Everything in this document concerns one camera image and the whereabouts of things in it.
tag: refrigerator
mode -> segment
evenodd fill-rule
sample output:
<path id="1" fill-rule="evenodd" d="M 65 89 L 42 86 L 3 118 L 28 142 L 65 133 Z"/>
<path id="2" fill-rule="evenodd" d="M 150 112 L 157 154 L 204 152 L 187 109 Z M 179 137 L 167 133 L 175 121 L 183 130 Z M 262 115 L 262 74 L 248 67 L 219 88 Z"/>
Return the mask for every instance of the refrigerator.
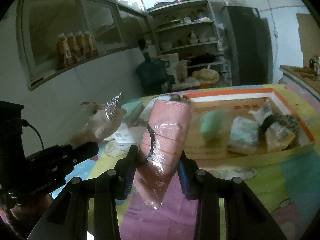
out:
<path id="1" fill-rule="evenodd" d="M 221 19 L 228 42 L 233 86 L 272 82 L 272 49 L 268 22 L 258 9 L 228 6 Z"/>

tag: pink mask package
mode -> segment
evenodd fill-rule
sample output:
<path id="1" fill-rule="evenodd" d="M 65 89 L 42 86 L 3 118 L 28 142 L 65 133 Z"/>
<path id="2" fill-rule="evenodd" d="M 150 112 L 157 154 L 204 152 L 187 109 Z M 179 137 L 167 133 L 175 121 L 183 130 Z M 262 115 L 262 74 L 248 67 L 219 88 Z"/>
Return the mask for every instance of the pink mask package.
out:
<path id="1" fill-rule="evenodd" d="M 145 204 L 158 209 L 185 143 L 193 107 L 188 102 L 156 100 L 144 132 L 134 186 Z"/>

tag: wooden counter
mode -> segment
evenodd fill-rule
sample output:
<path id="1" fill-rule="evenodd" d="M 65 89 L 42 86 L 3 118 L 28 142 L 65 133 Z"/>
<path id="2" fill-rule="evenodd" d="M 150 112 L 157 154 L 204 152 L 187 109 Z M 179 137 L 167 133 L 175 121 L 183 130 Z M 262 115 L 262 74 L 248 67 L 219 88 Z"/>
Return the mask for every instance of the wooden counter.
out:
<path id="1" fill-rule="evenodd" d="M 280 70 L 320 101 L 320 81 L 316 80 L 313 69 L 281 65 Z"/>

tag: cardboard box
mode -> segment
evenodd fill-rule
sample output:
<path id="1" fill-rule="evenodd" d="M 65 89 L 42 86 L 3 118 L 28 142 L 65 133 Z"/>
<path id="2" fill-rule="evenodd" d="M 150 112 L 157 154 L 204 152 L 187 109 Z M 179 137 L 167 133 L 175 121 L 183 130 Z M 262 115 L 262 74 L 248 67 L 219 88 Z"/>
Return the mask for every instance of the cardboard box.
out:
<path id="1" fill-rule="evenodd" d="M 275 112 L 298 116 L 287 101 L 272 88 L 205 91 L 186 94 L 184 97 L 190 99 L 195 108 L 184 150 L 187 157 L 196 160 L 201 168 L 212 170 L 212 168 L 227 169 L 268 165 L 284 161 L 294 155 L 307 153 L 313 148 L 315 139 L 300 119 L 300 146 L 298 147 L 268 153 L 266 142 L 261 139 L 254 155 L 244 156 L 227 151 L 231 124 L 234 118 L 242 116 L 254 120 L 254 117 L 248 114 L 248 111 L 258 110 L 267 99 L 270 99 Z M 206 143 L 199 133 L 199 120 L 203 113 L 215 109 L 225 112 L 221 136 Z"/>

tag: clear plastic comb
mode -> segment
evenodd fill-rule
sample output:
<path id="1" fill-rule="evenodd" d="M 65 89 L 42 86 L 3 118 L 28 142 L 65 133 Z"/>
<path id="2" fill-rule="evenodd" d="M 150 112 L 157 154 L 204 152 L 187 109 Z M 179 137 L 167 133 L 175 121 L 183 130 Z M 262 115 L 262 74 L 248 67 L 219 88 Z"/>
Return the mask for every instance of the clear plastic comb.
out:
<path id="1" fill-rule="evenodd" d="M 123 98 L 122 92 L 106 103 L 106 115 L 110 122 L 116 117 L 117 108 L 120 105 L 120 100 Z"/>

